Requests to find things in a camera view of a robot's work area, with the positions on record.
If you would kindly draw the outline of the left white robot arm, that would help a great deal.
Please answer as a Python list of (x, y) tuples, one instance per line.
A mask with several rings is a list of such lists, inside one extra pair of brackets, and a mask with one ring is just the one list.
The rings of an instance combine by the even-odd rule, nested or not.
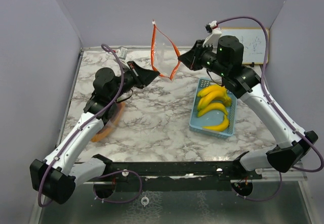
[(39, 206), (42, 195), (58, 204), (65, 203), (77, 185), (94, 177), (106, 181), (112, 169), (99, 157), (75, 166), (75, 161), (89, 141), (111, 122), (117, 112), (117, 98), (133, 87), (143, 89), (159, 76), (156, 70), (144, 69), (134, 61), (116, 76), (111, 68), (103, 67), (95, 73), (94, 91), (75, 127), (56, 149), (44, 158), (32, 161), (29, 170), (32, 187), (38, 192)]

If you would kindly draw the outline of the yellow banana bunch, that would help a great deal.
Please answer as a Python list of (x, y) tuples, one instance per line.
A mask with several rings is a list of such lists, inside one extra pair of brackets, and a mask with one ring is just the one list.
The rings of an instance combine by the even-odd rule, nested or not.
[(228, 115), (227, 107), (231, 106), (232, 99), (224, 86), (211, 85), (205, 87), (197, 93), (197, 96), (200, 98), (197, 106), (198, 117), (212, 110), (219, 110), (226, 116)]

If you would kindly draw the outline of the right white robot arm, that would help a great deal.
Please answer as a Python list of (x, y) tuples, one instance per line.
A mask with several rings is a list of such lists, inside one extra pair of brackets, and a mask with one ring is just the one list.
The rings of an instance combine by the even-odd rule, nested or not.
[(276, 141), (271, 150), (251, 151), (240, 155), (233, 165), (233, 175), (244, 179), (257, 168), (274, 168), (285, 173), (304, 157), (318, 140), (314, 131), (306, 131), (294, 123), (281, 107), (262, 89), (261, 78), (251, 68), (243, 65), (244, 45), (235, 36), (222, 36), (217, 51), (203, 46), (197, 40), (194, 46), (178, 59), (188, 69), (207, 69), (222, 78), (222, 83), (234, 96), (241, 99), (260, 118)]

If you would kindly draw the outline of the single yellow banana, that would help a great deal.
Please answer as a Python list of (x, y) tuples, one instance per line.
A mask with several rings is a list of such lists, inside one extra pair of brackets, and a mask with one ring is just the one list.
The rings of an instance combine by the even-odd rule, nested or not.
[(213, 131), (224, 131), (226, 130), (230, 125), (230, 122), (229, 122), (229, 119), (227, 118), (226, 115), (224, 115), (223, 117), (223, 121), (221, 124), (219, 125), (212, 125), (212, 126), (203, 126), (204, 129), (207, 129), (207, 130), (213, 130)]

